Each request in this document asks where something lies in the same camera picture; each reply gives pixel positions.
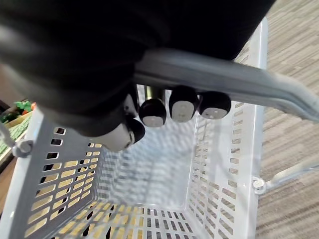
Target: basket bottom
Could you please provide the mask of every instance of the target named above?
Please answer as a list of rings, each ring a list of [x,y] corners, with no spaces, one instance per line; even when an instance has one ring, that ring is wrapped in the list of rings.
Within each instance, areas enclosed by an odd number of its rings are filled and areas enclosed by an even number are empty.
[[[146,205],[90,203],[55,230],[50,239],[199,239],[188,211]]]

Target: gray basket handle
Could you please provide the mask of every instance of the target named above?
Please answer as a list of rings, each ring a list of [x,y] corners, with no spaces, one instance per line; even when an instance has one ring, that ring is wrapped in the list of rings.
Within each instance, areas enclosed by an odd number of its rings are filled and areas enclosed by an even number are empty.
[[[171,89],[184,85],[198,92],[220,91],[233,101],[277,108],[319,122],[319,98],[293,78],[230,61],[161,48],[136,66],[135,82]]]
[[[301,163],[298,163],[286,170],[283,170],[277,173],[271,180],[265,182],[261,178],[254,178],[253,187],[256,194],[265,194],[270,190],[276,189],[279,186],[296,179],[298,176],[301,176],[310,171],[316,170],[319,168],[319,160],[307,159]]]

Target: black sleeve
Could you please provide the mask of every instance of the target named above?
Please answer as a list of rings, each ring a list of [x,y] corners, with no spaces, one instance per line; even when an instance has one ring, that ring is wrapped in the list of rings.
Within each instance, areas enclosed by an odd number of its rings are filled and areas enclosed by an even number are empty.
[[[144,52],[232,60],[274,0],[0,0],[0,60],[53,121],[86,136],[112,131]]]
[[[100,136],[123,119],[134,63],[168,38],[157,11],[143,0],[2,0],[0,59],[46,116]]]

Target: white plastic basket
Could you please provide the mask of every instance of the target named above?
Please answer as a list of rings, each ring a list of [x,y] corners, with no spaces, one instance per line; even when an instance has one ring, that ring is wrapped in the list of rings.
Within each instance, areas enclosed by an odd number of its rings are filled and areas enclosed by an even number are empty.
[[[266,56],[263,21],[243,60],[265,68]],[[233,102],[223,120],[167,119],[109,153],[35,111],[32,154],[17,161],[1,238],[254,238],[262,125],[263,107]]]

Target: gray carpet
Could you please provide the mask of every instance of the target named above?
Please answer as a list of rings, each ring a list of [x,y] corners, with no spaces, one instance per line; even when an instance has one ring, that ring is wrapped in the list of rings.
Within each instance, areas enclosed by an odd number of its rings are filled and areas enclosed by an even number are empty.
[[[268,69],[319,94],[319,0],[278,0],[268,14]],[[319,160],[319,124],[266,109],[261,176],[309,158]],[[262,196],[258,239],[319,238],[319,172]]]

